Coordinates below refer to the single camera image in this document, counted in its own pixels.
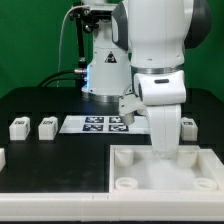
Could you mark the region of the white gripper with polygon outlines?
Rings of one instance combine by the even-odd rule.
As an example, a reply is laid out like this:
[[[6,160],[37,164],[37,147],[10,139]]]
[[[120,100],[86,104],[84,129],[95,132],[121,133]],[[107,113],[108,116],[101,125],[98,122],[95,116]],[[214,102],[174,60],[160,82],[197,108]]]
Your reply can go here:
[[[181,104],[186,101],[184,72],[134,75],[135,93],[146,107],[152,149],[161,157],[177,151],[181,129]]]

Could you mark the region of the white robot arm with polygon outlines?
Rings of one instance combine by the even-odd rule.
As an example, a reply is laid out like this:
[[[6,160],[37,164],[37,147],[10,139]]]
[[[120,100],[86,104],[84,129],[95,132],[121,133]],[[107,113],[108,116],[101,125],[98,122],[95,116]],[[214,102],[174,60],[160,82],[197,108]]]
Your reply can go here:
[[[136,112],[145,115],[154,152],[175,153],[186,101],[184,54],[211,29],[207,0],[81,2],[94,50],[83,94],[118,102],[125,125],[134,123]]]

